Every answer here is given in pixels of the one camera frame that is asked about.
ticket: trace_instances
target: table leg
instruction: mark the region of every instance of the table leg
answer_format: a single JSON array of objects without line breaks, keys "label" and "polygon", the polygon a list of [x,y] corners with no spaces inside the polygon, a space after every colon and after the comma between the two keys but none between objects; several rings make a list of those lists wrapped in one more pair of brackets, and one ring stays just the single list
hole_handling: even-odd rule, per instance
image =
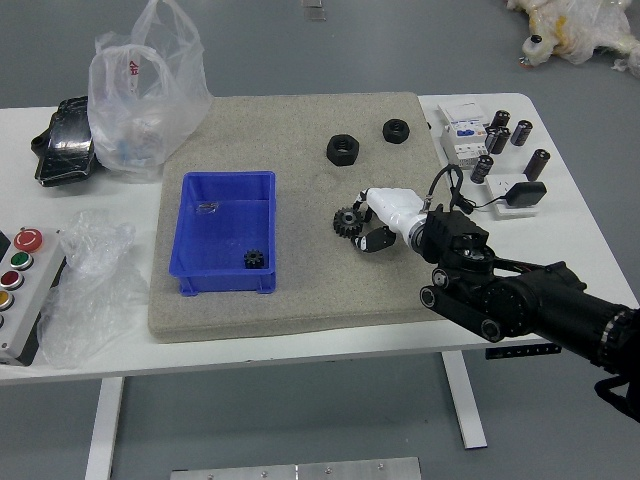
[{"label": "table leg", "polygon": [[442,361],[447,372],[464,448],[486,447],[487,440],[482,429],[480,414],[478,413],[476,400],[473,397],[473,390],[471,389],[471,382],[469,381],[462,352],[459,350],[442,352]]},{"label": "table leg", "polygon": [[123,387],[124,377],[102,380],[96,419],[93,424],[89,459],[87,460],[86,480],[109,480],[111,478],[111,462],[118,431]]}]

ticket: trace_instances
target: black power adapter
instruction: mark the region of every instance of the black power adapter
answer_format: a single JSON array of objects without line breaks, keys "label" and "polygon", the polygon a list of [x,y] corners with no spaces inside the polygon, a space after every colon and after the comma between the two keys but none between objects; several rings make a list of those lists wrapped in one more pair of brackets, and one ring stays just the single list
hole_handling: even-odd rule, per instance
[{"label": "black power adapter", "polygon": [[510,207],[531,207],[547,193],[542,182],[518,182],[503,196]]}]

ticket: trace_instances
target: blue plastic bin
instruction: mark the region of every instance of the blue plastic bin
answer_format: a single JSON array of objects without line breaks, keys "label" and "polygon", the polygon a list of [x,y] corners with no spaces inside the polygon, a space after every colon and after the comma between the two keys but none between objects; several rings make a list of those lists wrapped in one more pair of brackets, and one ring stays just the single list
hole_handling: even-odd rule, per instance
[{"label": "blue plastic bin", "polygon": [[[184,176],[169,273],[185,296],[276,288],[276,176],[190,172]],[[246,268],[258,250],[262,268]]]}]

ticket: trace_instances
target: yellow button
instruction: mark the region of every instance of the yellow button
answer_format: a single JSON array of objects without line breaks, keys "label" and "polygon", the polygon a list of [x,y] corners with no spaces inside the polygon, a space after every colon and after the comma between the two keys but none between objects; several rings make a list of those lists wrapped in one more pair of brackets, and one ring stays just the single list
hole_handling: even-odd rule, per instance
[{"label": "yellow button", "polygon": [[4,290],[0,290],[0,311],[6,310],[13,303],[13,295]]}]

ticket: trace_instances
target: white table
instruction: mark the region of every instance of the white table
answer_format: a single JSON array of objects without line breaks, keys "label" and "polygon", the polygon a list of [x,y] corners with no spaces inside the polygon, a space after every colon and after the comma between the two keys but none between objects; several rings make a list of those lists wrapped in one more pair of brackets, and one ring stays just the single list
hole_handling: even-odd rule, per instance
[{"label": "white table", "polygon": [[[492,174],[521,173],[523,162],[526,164],[525,157],[530,157],[535,148],[546,149],[552,157],[539,179],[545,182],[549,193],[542,199],[538,215],[500,220],[491,207],[473,213],[471,218],[489,231],[489,245],[502,258],[539,264],[564,260],[587,283],[588,293],[611,302],[636,307],[637,301],[629,285],[531,102],[519,94],[473,97],[490,117],[496,110],[505,109],[511,112],[512,122],[527,119],[534,124],[526,150],[524,147],[518,152],[514,150],[515,147],[505,149],[505,153],[496,160]],[[437,138],[444,124],[437,113],[437,104],[445,98],[455,97],[420,97],[425,116],[432,125],[431,133],[443,164],[446,163],[446,157]],[[0,162],[5,172],[0,178],[0,199],[5,208],[0,229],[11,237],[24,225],[59,228],[79,210],[108,209],[112,212],[115,223],[131,222],[135,225],[137,235],[133,260],[143,276],[149,279],[160,183],[131,184],[100,172],[86,182],[65,187],[41,187],[33,179],[37,159],[30,150],[30,141],[47,127],[54,111],[53,107],[0,110],[0,139],[3,147]],[[507,152],[511,152],[508,161]],[[465,196],[478,203],[488,200],[485,186],[467,183],[463,189]],[[96,448],[92,448],[88,472],[104,472],[105,465],[110,463],[117,424],[117,406],[122,391],[121,377],[131,375],[362,356],[454,352],[446,353],[444,359],[458,413],[464,417],[467,411],[472,420],[477,417],[472,396],[469,400],[470,386],[464,362],[461,354],[455,352],[485,348],[489,344],[448,320],[282,337],[159,344],[148,332],[145,307],[132,311],[131,317],[134,328],[130,332],[105,345],[97,355],[86,359],[77,368],[53,368],[39,354],[30,367],[0,367],[0,385],[115,377],[109,382],[103,382],[94,432]],[[503,344],[539,341],[539,337],[530,335],[507,340]],[[462,392],[463,395],[456,397],[456,392]],[[105,431],[112,432],[113,435],[104,435]],[[476,427],[471,431],[476,432],[474,435],[478,432]],[[482,434],[478,445],[474,445],[474,440],[470,439],[469,445],[482,446],[483,439]]]}]

